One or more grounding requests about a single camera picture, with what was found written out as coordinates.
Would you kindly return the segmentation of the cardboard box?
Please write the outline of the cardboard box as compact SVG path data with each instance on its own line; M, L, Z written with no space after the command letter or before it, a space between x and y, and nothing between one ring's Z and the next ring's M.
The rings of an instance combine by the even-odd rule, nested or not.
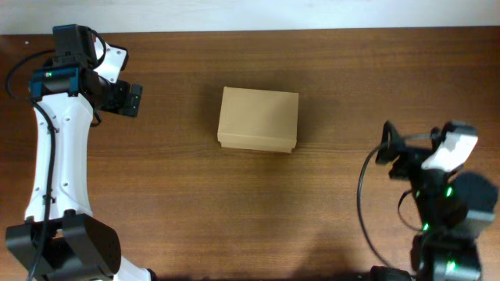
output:
M297 93L223 89L217 140L224 148L290 153L297 144Z

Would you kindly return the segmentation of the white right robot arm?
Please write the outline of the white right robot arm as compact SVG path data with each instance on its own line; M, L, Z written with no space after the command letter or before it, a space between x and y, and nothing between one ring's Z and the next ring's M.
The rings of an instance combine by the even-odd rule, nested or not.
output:
M484 275L476 240L495 220L499 189L482 175L461 170L477 144L477 129L447 122L421 138L430 140L430 148L408 146L410 138L386 122L380 144L367 156L378 165L391 164L391 179L409 181L404 195L414 199L421 221L411 228L416 232L412 271L383 259L367 278L480 281Z

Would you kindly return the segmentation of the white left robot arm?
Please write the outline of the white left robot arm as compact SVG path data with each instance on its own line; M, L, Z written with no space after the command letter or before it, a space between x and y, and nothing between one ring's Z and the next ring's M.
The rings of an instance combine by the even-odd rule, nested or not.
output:
M29 280L156 280L122 255L117 232L98 221L87 185L88 134L100 112L136 117L143 88L119 78L128 53L90 27L54 27L55 47L33 73L37 121L33 190L24 221L6 230Z

